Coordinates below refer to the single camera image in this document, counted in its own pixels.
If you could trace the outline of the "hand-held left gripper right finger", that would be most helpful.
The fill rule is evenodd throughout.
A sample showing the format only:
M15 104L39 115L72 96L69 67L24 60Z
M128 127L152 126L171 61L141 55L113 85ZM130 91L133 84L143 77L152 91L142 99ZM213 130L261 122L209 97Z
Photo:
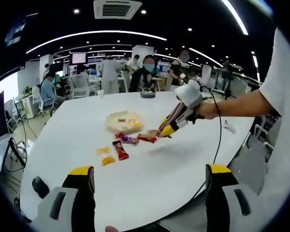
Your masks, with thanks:
M224 165L207 164L205 172L207 231L243 232L258 211L258 195Z

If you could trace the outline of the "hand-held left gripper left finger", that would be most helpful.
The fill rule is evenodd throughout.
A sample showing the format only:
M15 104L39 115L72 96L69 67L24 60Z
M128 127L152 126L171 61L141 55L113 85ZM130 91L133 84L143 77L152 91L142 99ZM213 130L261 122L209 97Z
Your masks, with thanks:
M62 186L53 188L39 203L36 232L95 231L94 167L71 170Z

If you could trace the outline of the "person's right hand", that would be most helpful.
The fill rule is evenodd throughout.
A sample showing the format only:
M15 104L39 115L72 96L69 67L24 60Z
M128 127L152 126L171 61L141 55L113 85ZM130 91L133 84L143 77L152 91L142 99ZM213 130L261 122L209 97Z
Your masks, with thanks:
M214 119L219 116L216 105L212 102L201 102L194 110L196 115L201 115L205 119Z

